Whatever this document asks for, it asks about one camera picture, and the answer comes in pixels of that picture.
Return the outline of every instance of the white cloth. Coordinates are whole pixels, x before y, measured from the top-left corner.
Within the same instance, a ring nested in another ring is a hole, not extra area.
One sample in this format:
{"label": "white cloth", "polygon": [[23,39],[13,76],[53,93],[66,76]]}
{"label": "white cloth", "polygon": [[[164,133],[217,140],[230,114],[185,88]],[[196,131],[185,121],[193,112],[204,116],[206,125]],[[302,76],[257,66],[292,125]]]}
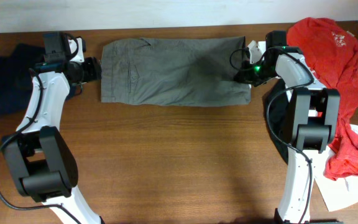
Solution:
{"label": "white cloth", "polygon": [[[351,124],[352,130],[358,134],[358,125]],[[316,166],[314,177],[328,211],[336,211],[346,208],[358,202],[358,176],[339,178],[337,181],[324,176],[324,170],[328,159],[335,152],[327,146],[323,155],[318,160],[313,160]]]}

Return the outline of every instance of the white wall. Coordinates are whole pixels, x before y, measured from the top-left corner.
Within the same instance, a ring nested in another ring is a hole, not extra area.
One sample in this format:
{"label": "white wall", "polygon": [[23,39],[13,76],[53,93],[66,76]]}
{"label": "white wall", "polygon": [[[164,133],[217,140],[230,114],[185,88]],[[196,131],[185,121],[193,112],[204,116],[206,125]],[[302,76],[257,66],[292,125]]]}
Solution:
{"label": "white wall", "polygon": [[358,20],[358,0],[0,0],[0,32]]}

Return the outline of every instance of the wire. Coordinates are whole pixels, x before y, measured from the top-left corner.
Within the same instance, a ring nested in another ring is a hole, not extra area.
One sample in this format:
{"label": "wire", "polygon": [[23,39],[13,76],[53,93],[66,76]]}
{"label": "wire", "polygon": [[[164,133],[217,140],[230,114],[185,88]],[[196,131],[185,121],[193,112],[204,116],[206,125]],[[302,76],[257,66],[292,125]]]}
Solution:
{"label": "wire", "polygon": [[312,167],[311,167],[311,159],[309,159],[309,157],[302,151],[302,150],[299,150],[295,147],[293,147],[291,144],[289,143],[286,143],[284,140],[282,140],[280,137],[278,137],[273,129],[272,129],[272,124],[270,122],[270,119],[269,119],[269,111],[270,111],[270,106],[272,105],[272,102],[278,97],[280,96],[281,94],[284,94],[285,92],[287,91],[290,91],[290,90],[293,90],[295,88],[301,88],[301,87],[305,87],[305,86],[308,86],[310,84],[312,84],[314,82],[314,78],[313,78],[313,75],[311,74],[311,72],[309,71],[308,67],[306,67],[306,65],[304,65],[303,63],[301,63],[299,61],[299,59],[296,59],[295,57],[293,57],[292,55],[290,55],[289,53],[285,52],[284,50],[282,50],[281,48],[279,47],[271,47],[269,49],[267,49],[264,54],[262,55],[262,57],[260,58],[260,60],[257,62],[257,64],[259,64],[262,59],[265,57],[265,54],[268,50],[278,50],[280,51],[281,53],[285,54],[286,56],[288,56],[289,58],[291,58],[292,60],[294,60],[296,63],[298,63],[305,71],[306,73],[309,75],[310,77],[310,80],[308,83],[305,83],[305,84],[301,84],[301,85],[296,85],[296,86],[292,86],[292,87],[289,87],[289,88],[286,88],[282,91],[279,91],[277,92],[276,94],[273,95],[272,99],[270,100],[270,102],[268,103],[267,105],[267,108],[266,108],[266,121],[267,121],[267,126],[269,128],[269,131],[272,133],[273,137],[278,140],[280,143],[286,145],[287,147],[289,147],[290,149],[294,150],[295,152],[301,154],[306,162],[308,163],[308,167],[309,167],[309,189],[308,189],[308,196],[307,196],[307,199],[306,199],[306,205],[305,205],[305,209],[303,210],[303,213],[302,213],[302,216],[298,222],[298,224],[301,224],[302,223],[302,220],[303,218],[305,217],[306,215],[306,212],[307,212],[307,209],[308,209],[308,206],[309,206],[309,202],[310,202],[310,198],[311,198],[311,189],[312,189],[312,186],[313,186],[313,170],[312,170]]}
{"label": "wire", "polygon": [[80,92],[79,93],[75,93],[74,96],[79,96],[82,94],[82,92],[84,91],[84,86],[82,85],[82,83],[79,84],[80,86]]}
{"label": "wire", "polygon": [[230,57],[229,57],[229,62],[230,62],[230,65],[232,68],[236,69],[237,71],[239,72],[246,72],[246,71],[250,71],[252,69],[254,69],[253,67],[252,68],[237,68],[236,66],[233,65],[233,61],[231,60],[234,53],[238,52],[238,51],[246,51],[247,49],[237,49],[237,50],[234,50],[231,54],[230,54]]}
{"label": "wire", "polygon": [[[0,146],[0,153],[3,149],[6,148],[6,146],[11,143],[13,140],[15,140],[25,129],[27,129],[37,118],[38,113],[40,111],[40,107],[42,104],[42,94],[44,92],[44,86],[42,85],[42,81],[39,77],[39,75],[33,70],[30,69],[30,72],[34,74],[34,76],[37,78],[38,83],[39,83],[39,88],[40,88],[40,96],[39,96],[39,100],[37,103],[37,107],[35,109],[34,115],[32,118],[29,118],[29,122],[21,127],[19,130],[17,130],[14,134],[10,135]],[[65,209],[63,207],[62,204],[53,204],[53,205],[39,205],[39,206],[33,206],[33,207],[17,207],[13,204],[11,204],[10,202],[8,202],[6,200],[6,198],[2,195],[1,191],[0,191],[0,199],[2,200],[2,202],[5,203],[6,206],[8,206],[9,208],[13,208],[15,210],[20,210],[20,211],[28,211],[28,210],[38,210],[38,209],[43,209],[43,208],[59,208],[61,209],[63,212],[65,212],[70,218],[72,218],[76,223],[81,224],[80,221],[78,221],[78,219],[76,219],[67,209]]]}

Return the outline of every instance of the garment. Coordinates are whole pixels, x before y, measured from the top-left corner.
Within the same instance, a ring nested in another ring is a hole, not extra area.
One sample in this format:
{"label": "garment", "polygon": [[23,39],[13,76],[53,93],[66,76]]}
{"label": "garment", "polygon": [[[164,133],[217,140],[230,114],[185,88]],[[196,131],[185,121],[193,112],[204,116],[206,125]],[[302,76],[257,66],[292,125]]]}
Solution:
{"label": "garment", "polygon": [[336,135],[329,146],[337,154],[326,165],[330,179],[358,175],[358,135],[350,118],[358,107],[358,41],[333,20],[306,18],[291,27],[287,42],[298,46],[316,78],[341,94]]}
{"label": "garment", "polygon": [[[358,125],[351,124],[352,130],[358,135]],[[329,147],[323,152],[320,161],[314,160],[316,169],[313,171],[316,183],[323,196],[328,211],[346,208],[358,202],[358,176],[352,175],[337,181],[324,177],[324,167],[335,152]]]}
{"label": "garment", "polygon": [[[35,63],[41,62],[45,54],[43,47],[18,44],[9,57],[0,57],[0,115],[25,110],[32,93],[32,78],[29,73]],[[70,88],[66,98],[75,94]]]}
{"label": "garment", "polygon": [[[103,48],[101,101],[130,105],[226,106],[250,101],[250,86],[233,81],[230,54],[244,37],[124,39]],[[240,67],[241,54],[233,57]]]}

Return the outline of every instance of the navy blue cloth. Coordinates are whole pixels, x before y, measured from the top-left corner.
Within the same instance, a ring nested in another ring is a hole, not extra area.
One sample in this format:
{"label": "navy blue cloth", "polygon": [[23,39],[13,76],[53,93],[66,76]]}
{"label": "navy blue cloth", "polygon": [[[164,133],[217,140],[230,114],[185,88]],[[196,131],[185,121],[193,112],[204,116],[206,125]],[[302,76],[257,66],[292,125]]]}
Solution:
{"label": "navy blue cloth", "polygon": [[[43,47],[19,44],[11,56],[0,57],[0,115],[27,109],[32,93],[29,68],[42,62],[44,53]],[[74,95],[72,86],[66,100]]]}

